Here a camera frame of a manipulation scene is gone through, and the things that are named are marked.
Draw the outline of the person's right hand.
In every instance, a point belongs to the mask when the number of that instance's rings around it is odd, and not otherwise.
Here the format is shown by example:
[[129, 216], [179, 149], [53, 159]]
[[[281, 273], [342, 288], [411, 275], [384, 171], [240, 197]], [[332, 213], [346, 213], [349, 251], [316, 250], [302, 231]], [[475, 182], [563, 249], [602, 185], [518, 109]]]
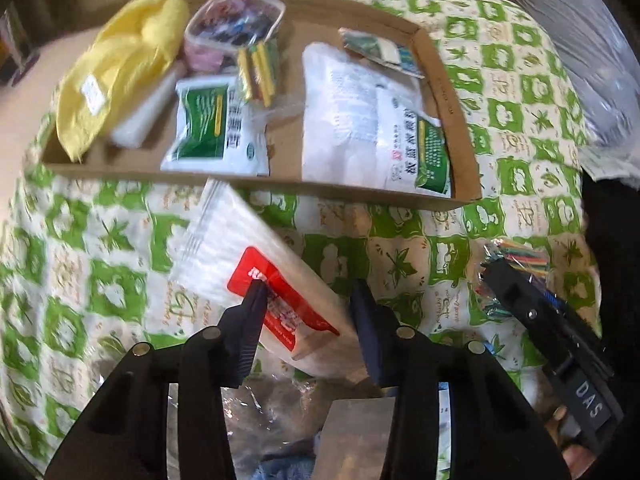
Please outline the person's right hand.
[[565, 405], [559, 405], [544, 423], [544, 428], [570, 470], [573, 479], [582, 479], [597, 456], [582, 443], [582, 430]]

